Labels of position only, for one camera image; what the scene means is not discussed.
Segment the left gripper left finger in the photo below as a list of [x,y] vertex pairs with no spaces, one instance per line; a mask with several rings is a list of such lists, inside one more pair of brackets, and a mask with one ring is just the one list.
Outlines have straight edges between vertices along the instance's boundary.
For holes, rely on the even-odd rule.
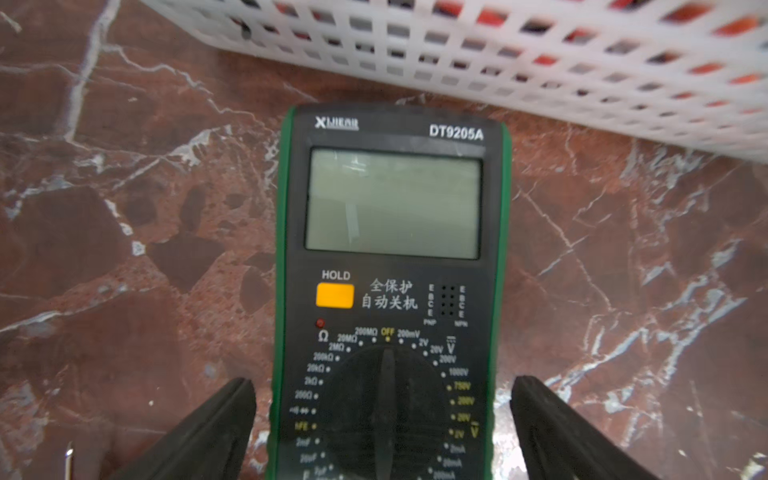
[[254,424],[253,383],[229,381],[113,479],[237,479]]

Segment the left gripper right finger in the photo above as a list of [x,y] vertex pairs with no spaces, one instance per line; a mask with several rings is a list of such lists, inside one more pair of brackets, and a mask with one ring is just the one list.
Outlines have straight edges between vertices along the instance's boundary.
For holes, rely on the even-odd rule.
[[534,376],[515,378],[510,410],[530,479],[657,479]]

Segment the green multimeter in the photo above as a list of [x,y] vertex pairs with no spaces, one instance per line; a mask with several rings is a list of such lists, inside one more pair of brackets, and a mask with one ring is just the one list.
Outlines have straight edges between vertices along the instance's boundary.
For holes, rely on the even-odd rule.
[[501,122],[306,104],[281,132],[269,479],[488,479]]

